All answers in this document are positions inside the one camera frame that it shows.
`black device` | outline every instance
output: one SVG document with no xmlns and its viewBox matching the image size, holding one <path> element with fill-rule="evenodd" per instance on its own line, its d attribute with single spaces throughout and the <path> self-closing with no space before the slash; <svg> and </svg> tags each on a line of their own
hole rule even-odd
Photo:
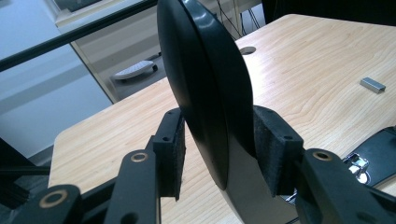
<svg viewBox="0 0 396 224">
<path fill-rule="evenodd" d="M 195 0 L 160 0 L 158 24 L 165 70 L 181 115 L 210 174 L 243 222 L 292 223 L 299 218 L 302 223 L 395 223 L 394 197 L 359 183 L 335 154 L 317 148 L 304 150 L 303 139 L 275 111 L 253 105 L 243 58 L 207 9 Z M 128 155 L 123 163 L 163 157 L 158 151 L 155 156 L 148 153 L 148 157 L 139 154 L 145 150 L 136 153 Z M 175 167 L 177 161 L 173 158 L 167 166 Z M 70 189 L 71 199 L 77 203 L 64 209 L 64 198 L 59 208 L 58 204 L 51 208 L 62 213 L 63 220 L 78 217 L 73 223 L 159 222 L 158 198 L 162 195 L 158 192 L 163 191 L 163 185 L 157 185 L 156 179 L 166 175 L 156 173 L 162 169 L 155 164 L 158 163 L 148 162 L 153 186 L 149 189 L 149 182 L 144 179 L 125 181 L 128 177 L 124 172 L 132 171 L 128 164 L 122 164 L 120 175 L 113 180 L 115 185 L 110 181 L 98 187 L 106 196 L 96 192 L 83 195 L 82 201 L 89 202 L 81 205 L 78 193 Z M 130 185 L 134 185 L 132 192 L 128 191 Z M 277 196 L 292 194 L 294 189 L 298 190 L 296 206 Z M 49 189 L 28 203 L 21 216 L 49 214 L 53 215 L 49 222 L 51 218 L 60 221 L 61 215 L 45 210 L 46 203 L 53 204 L 63 197 L 57 193 L 58 197 L 50 199 L 52 190 L 59 189 Z M 146 193 L 151 196 L 144 204 L 141 200 L 121 199 Z M 81 209 L 84 204 L 90 209 Z"/>
</svg>

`screw hole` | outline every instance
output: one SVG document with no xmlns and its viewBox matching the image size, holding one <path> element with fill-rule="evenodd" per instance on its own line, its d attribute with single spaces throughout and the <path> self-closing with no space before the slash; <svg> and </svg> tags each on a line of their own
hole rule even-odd
<svg viewBox="0 0 396 224">
<path fill-rule="evenodd" d="M 330 156 L 326 152 L 321 152 L 321 151 L 314 152 L 314 157 L 321 161 L 331 161 L 332 160 L 332 156 Z"/>
<path fill-rule="evenodd" d="M 131 157 L 131 161 L 134 162 L 140 162 L 140 161 L 145 161 L 146 159 L 149 158 L 149 155 L 143 152 L 136 153 Z"/>
<path fill-rule="evenodd" d="M 39 205 L 42 208 L 51 208 L 60 204 L 66 198 L 67 191 L 65 189 L 58 189 L 44 196 L 44 198 L 40 200 Z"/>
</svg>

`metal clip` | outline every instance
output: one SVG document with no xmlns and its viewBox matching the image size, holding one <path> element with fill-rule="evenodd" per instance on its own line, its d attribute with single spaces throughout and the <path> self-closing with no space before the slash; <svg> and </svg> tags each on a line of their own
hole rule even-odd
<svg viewBox="0 0 396 224">
<path fill-rule="evenodd" d="M 382 85 L 381 83 L 372 80 L 369 77 L 365 77 L 361 80 L 361 85 L 370 91 L 373 91 L 375 93 L 380 93 L 382 91 L 385 91 L 386 86 Z"/>
<path fill-rule="evenodd" d="M 352 172 L 354 176 L 362 184 L 368 184 L 370 181 L 370 176 L 367 173 L 367 168 L 370 162 L 362 158 L 357 153 L 351 153 L 344 159 L 344 163 L 349 167 L 349 171 Z"/>
</svg>

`black plastic part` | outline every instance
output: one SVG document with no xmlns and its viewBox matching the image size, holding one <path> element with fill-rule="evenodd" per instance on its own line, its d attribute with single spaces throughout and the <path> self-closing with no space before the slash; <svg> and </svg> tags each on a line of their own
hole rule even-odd
<svg viewBox="0 0 396 224">
<path fill-rule="evenodd" d="M 396 197 L 393 197 L 390 194 L 387 194 L 379 189 L 375 189 L 373 187 L 367 186 L 366 188 L 370 191 L 370 193 L 376 198 L 376 200 L 382 205 L 382 207 L 388 210 L 393 217 L 396 218 Z"/>
<path fill-rule="evenodd" d="M 81 223 L 103 223 L 116 180 L 110 179 L 82 195 L 84 217 Z"/>
<path fill-rule="evenodd" d="M 300 171 L 296 207 L 302 223 L 395 223 L 334 153 L 308 149 Z"/>
<path fill-rule="evenodd" d="M 157 22 L 163 64 L 181 113 L 209 173 L 226 189 L 231 142 L 255 157 L 245 62 L 224 26 L 196 1 L 160 0 Z"/>
<path fill-rule="evenodd" d="M 160 222 L 156 170 L 153 151 L 136 150 L 123 158 L 104 223 Z"/>
<path fill-rule="evenodd" d="M 29 191 L 9 180 L 0 180 L 0 203 L 4 206 L 15 209 L 29 199 Z"/>
<path fill-rule="evenodd" d="M 152 137 L 152 149 L 157 155 L 160 197 L 179 198 L 186 155 L 184 130 L 184 119 L 180 109 L 176 108 L 164 114 L 160 127 Z"/>
<path fill-rule="evenodd" d="M 59 185 L 38 193 L 12 223 L 74 224 L 82 219 L 82 200 L 73 185 Z"/>
<path fill-rule="evenodd" d="M 49 175 L 49 166 L 0 167 L 0 176 Z"/>
<path fill-rule="evenodd" d="M 296 186 L 294 163 L 304 154 L 304 140 L 274 110 L 254 105 L 257 161 L 272 196 L 291 195 Z"/>
<path fill-rule="evenodd" d="M 352 153 L 369 161 L 368 186 L 375 186 L 396 174 L 396 130 L 385 128 L 369 137 Z"/>
<path fill-rule="evenodd" d="M 0 168 L 14 166 L 35 166 L 14 147 L 0 138 Z"/>
</svg>

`white wall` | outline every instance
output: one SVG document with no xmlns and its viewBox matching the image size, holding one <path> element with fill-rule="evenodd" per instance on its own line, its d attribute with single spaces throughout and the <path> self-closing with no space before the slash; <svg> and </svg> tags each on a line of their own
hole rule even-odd
<svg viewBox="0 0 396 224">
<path fill-rule="evenodd" d="M 0 1 L 0 59 L 60 34 L 45 1 Z M 0 136 L 28 158 L 109 105 L 68 45 L 0 73 Z"/>
</svg>

